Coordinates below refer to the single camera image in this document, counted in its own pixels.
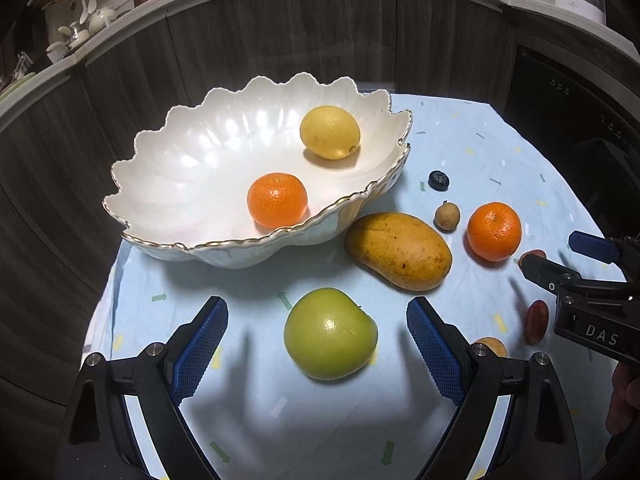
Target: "bowl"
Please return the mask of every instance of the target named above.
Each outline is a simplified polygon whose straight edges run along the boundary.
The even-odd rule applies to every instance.
[[[361,132],[356,153],[325,160],[305,148],[300,122],[319,105],[353,114]],[[410,111],[391,113],[387,91],[360,94],[348,77],[325,85],[308,73],[280,84],[259,76],[237,92],[214,88],[195,108],[175,106],[158,131],[139,132],[133,158],[111,169],[118,192],[102,203],[126,227],[123,238],[150,256],[249,267],[351,225],[398,179],[411,124]],[[308,212],[299,224],[269,231],[249,215],[249,186],[271,172],[304,184]]]

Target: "white ladle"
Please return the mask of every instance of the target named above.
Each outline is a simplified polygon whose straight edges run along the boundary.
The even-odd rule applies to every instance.
[[[97,7],[97,2],[95,0],[89,0],[89,4],[87,5],[89,14],[93,14],[95,12],[96,7]]]
[[[89,17],[89,9],[86,8],[86,3],[84,0],[80,0],[82,2],[82,14],[80,15],[80,25],[82,25],[86,19]]]

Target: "light blue tablecloth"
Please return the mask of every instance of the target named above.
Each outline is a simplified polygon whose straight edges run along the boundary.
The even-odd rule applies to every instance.
[[[433,219],[443,200],[462,211],[459,228],[444,239],[454,255],[444,284],[428,299],[445,322],[469,341],[500,338],[510,357],[551,356],[572,410],[583,469],[608,440],[604,416],[612,362],[556,337],[551,329],[535,348],[522,335],[527,307],[554,297],[522,277],[515,257],[542,248],[583,276],[622,280],[613,266],[573,254],[573,230],[599,234],[584,207],[552,165],[488,105],[394,95],[394,110],[414,112],[413,149],[395,186],[366,212],[397,210]],[[427,185],[432,170],[450,177],[447,192]],[[466,221],[479,205],[510,204],[523,224],[514,258],[488,267],[463,245]],[[339,384],[310,380],[282,342],[287,302],[321,286],[340,288],[378,324],[374,362]],[[413,480],[446,428],[454,407],[440,397],[406,329],[413,297],[353,264],[342,237],[314,247],[286,248],[266,262],[225,270],[192,261],[152,259],[123,244],[87,335],[85,355],[137,355],[189,322],[211,295],[229,306],[229,328],[196,394],[181,405],[185,420],[223,480]],[[153,450],[136,399],[131,419],[151,474],[164,470]],[[487,467],[507,399],[501,399],[470,478]],[[385,465],[385,450],[392,461]]]

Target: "orange in bowl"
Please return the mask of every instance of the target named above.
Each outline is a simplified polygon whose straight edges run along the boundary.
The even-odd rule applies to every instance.
[[[306,212],[306,189],[289,173],[268,173],[256,180],[246,196],[256,223],[277,229],[300,222]]]
[[[511,256],[522,239],[518,214],[502,202],[489,202],[476,209],[466,225],[471,250],[488,262]]]

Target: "human hand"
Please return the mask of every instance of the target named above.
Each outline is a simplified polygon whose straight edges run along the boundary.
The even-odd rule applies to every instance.
[[[631,426],[640,410],[640,370],[618,363],[611,378],[613,394],[605,427],[612,435]]]

